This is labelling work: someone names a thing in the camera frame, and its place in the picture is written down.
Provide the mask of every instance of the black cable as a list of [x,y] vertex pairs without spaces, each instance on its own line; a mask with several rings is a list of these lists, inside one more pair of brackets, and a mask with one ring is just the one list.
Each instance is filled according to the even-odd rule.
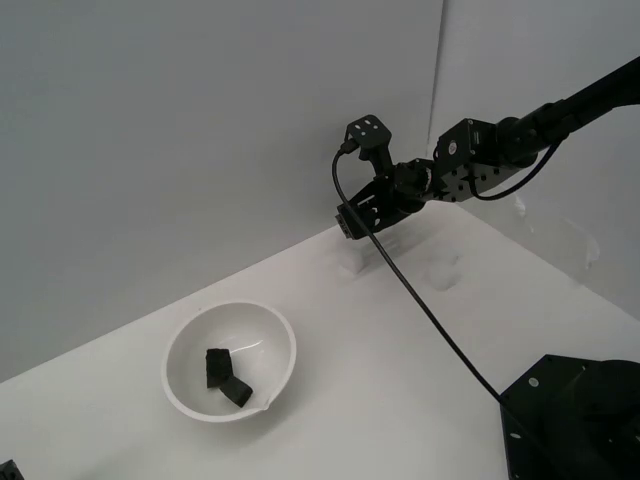
[[522,187],[524,187],[527,183],[533,180],[533,177],[535,177],[538,173],[540,173],[540,170],[542,170],[542,168],[547,164],[547,162],[551,159],[553,154],[556,153],[556,150],[558,149],[559,146],[560,146],[560,143],[554,143],[553,145],[551,145],[545,152],[544,157],[542,157],[542,160],[540,160],[537,163],[537,165],[531,169],[531,171],[527,174],[526,177],[524,177],[522,180],[516,183],[513,187],[507,188],[505,191],[496,193],[495,195],[483,197],[482,195],[478,194],[478,189],[476,188],[476,177],[473,174],[469,175],[469,178],[470,178],[469,188],[471,190],[471,194],[474,197],[476,197],[478,200],[482,200],[484,202],[492,202],[494,200],[500,200],[501,198],[511,195],[513,192],[516,192],[520,190]]
[[402,285],[404,286],[404,288],[407,289],[407,291],[409,292],[409,295],[411,295],[413,297],[413,299],[416,301],[416,303],[420,306],[420,308],[422,309],[422,311],[427,315],[427,317],[429,317],[429,320],[431,320],[431,323],[433,323],[433,326],[436,327],[436,330],[438,330],[438,333],[440,333],[440,335],[442,336],[442,338],[444,338],[444,340],[447,342],[447,344],[449,344],[449,346],[451,347],[451,349],[456,353],[456,355],[458,356],[458,358],[460,358],[460,360],[462,360],[462,363],[465,364],[465,366],[467,367],[467,369],[469,369],[469,371],[471,372],[471,374],[476,378],[476,380],[484,387],[484,389],[489,393],[489,395],[491,395],[493,397],[493,399],[498,402],[498,404],[504,409],[504,411],[511,417],[511,419],[513,420],[513,422],[516,424],[516,426],[521,430],[521,432],[524,434],[525,437],[527,437],[527,439],[540,451],[540,453],[551,463],[551,465],[556,469],[556,471],[558,473],[560,473],[560,475],[565,479],[565,480],[571,480],[571,477],[569,477],[564,469],[561,469],[557,462],[555,461],[555,459],[551,456],[551,454],[547,451],[547,449],[542,445],[542,443],[540,443],[540,441],[536,438],[536,436],[529,432],[529,430],[524,427],[522,425],[522,423],[520,423],[520,421],[517,419],[517,416],[511,411],[511,408],[506,404],[506,402],[502,399],[502,397],[500,396],[500,394],[491,386],[491,384],[482,376],[482,374],[478,371],[478,369],[475,367],[475,365],[473,363],[471,363],[471,360],[469,360],[467,358],[467,356],[464,354],[464,352],[460,349],[460,347],[458,347],[458,345],[456,344],[456,342],[453,340],[453,338],[451,338],[451,336],[447,333],[447,331],[445,330],[445,328],[442,326],[442,324],[440,323],[440,321],[436,318],[436,316],[433,314],[433,312],[431,311],[431,309],[427,306],[427,304],[424,302],[424,300],[422,300],[422,298],[420,297],[420,295],[418,295],[418,292],[415,291],[415,289],[413,288],[413,286],[411,285],[411,283],[409,283],[409,280],[407,280],[405,278],[405,276],[402,274],[402,272],[400,271],[400,269],[397,267],[397,265],[395,264],[395,262],[391,259],[391,257],[389,256],[389,254],[387,253],[387,251],[384,249],[384,247],[382,246],[382,244],[380,243],[380,241],[377,239],[377,237],[373,234],[373,232],[371,230],[369,230],[369,228],[367,227],[367,225],[364,223],[364,221],[362,220],[362,218],[360,218],[360,215],[358,214],[358,212],[355,210],[355,208],[353,208],[351,206],[351,204],[349,203],[349,200],[347,199],[347,196],[344,194],[344,192],[342,191],[342,187],[340,186],[340,180],[338,179],[338,160],[340,159],[340,157],[342,155],[344,155],[346,152],[344,150],[344,144],[343,147],[340,148],[340,150],[338,150],[338,152],[336,153],[336,156],[333,158],[333,162],[331,164],[331,175],[333,177],[333,184],[336,188],[336,191],[338,192],[338,195],[340,196],[340,200],[342,200],[342,203],[344,204],[344,206],[346,207],[346,209],[348,210],[348,212],[351,214],[351,216],[353,217],[353,219],[356,221],[356,223],[358,224],[358,226],[362,229],[362,231],[367,235],[367,237],[369,237],[369,239],[371,240],[371,242],[373,243],[373,245],[378,249],[378,252],[380,252],[380,255],[382,255],[382,258],[384,259],[385,262],[387,262],[387,265],[389,265],[389,267],[391,268],[391,270],[393,271],[393,273],[395,273],[396,277],[398,277],[398,280],[400,280],[400,283],[402,283]]

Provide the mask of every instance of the white tabletop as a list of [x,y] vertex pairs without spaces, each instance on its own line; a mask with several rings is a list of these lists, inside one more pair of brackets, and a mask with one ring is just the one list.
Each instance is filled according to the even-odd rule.
[[[545,353],[640,361],[638,321],[456,206],[382,238],[498,390]],[[361,243],[358,275],[334,228],[0,384],[0,461],[27,480],[506,479],[497,405]],[[447,291],[425,281],[442,249],[460,255]],[[165,398],[162,354],[186,317],[236,297],[289,319],[298,361],[268,411],[201,424]]]

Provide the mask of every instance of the white wall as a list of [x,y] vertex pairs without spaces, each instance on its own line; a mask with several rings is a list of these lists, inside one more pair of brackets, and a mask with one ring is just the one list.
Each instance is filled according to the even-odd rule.
[[[430,146],[462,118],[524,115],[637,57],[639,20],[636,0],[447,0]],[[640,318],[639,136],[637,107],[572,135],[521,191],[525,218],[514,197],[465,207]]]
[[[378,114],[393,153],[423,154],[440,15],[2,2],[0,380],[332,225],[351,120]],[[343,171],[350,190],[370,178]]]

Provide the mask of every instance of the white bowl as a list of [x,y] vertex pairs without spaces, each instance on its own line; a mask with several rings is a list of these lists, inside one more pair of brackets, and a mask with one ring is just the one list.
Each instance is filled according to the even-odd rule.
[[[243,408],[219,389],[207,389],[209,348],[229,349],[234,375],[253,388]],[[198,313],[175,334],[162,362],[162,386],[185,415],[232,422],[269,408],[289,381],[295,361],[296,339],[279,312],[249,300],[224,302]]]

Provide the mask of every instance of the black robotic arm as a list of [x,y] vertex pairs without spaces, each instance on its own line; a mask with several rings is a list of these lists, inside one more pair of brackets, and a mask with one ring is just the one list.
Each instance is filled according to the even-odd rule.
[[[640,57],[566,100],[548,103],[522,118],[497,124],[465,118],[438,139],[433,160],[394,164],[389,153],[391,132],[374,115],[347,126],[343,153],[360,149],[359,158],[371,162],[373,181],[351,200],[373,232],[379,232],[418,212],[427,201],[462,202],[471,197],[497,200],[531,180],[571,133],[612,109],[640,104]],[[514,187],[482,196],[518,171],[531,167]],[[345,205],[338,207],[338,223],[348,238],[365,236]]]

